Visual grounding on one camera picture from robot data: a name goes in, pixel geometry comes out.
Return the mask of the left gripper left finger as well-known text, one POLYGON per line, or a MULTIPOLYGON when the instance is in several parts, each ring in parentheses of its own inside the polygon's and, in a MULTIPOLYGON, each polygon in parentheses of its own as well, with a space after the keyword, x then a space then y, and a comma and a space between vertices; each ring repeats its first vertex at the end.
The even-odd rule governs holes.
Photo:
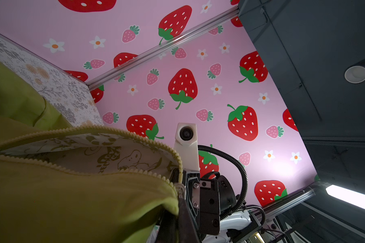
POLYGON ((176 232, 177 216, 170 213, 169 211, 164 211, 155 243, 176 243, 176 232))

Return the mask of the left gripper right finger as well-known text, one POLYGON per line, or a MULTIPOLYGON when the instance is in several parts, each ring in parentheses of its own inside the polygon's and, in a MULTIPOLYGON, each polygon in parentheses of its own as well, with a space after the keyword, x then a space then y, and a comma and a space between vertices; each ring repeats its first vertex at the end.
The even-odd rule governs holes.
POLYGON ((183 198, 178 199, 178 240, 179 243, 200 243, 197 231, 191 217, 187 202, 183 198))

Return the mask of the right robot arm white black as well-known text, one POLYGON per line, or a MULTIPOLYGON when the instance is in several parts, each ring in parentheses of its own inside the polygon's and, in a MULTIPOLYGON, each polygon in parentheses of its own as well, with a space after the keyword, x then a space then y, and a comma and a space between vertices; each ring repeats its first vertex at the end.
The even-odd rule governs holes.
POLYGON ((184 171, 179 194, 178 217, 181 243, 243 243, 261 229, 266 214, 260 206, 246 205, 248 177, 245 169, 232 156, 200 145, 204 158, 216 155, 232 163, 240 172, 241 193, 236 196, 226 177, 219 172, 200 176, 197 171, 184 171))

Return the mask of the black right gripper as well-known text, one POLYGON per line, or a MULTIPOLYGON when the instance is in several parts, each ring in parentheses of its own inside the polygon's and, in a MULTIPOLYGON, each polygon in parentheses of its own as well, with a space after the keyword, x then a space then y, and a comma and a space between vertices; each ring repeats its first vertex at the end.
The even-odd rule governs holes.
POLYGON ((219 172, 200 177, 198 171, 184 171, 188 209, 200 236, 220 233, 221 213, 236 205, 237 199, 228 179, 219 172))

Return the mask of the green zip-up jacket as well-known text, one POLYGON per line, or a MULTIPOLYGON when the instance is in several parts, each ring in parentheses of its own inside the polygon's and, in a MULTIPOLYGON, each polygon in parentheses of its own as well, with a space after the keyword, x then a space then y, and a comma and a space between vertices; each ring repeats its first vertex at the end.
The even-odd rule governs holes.
POLYGON ((0 62, 0 243, 145 243, 178 217, 173 169, 168 145, 74 127, 0 62))

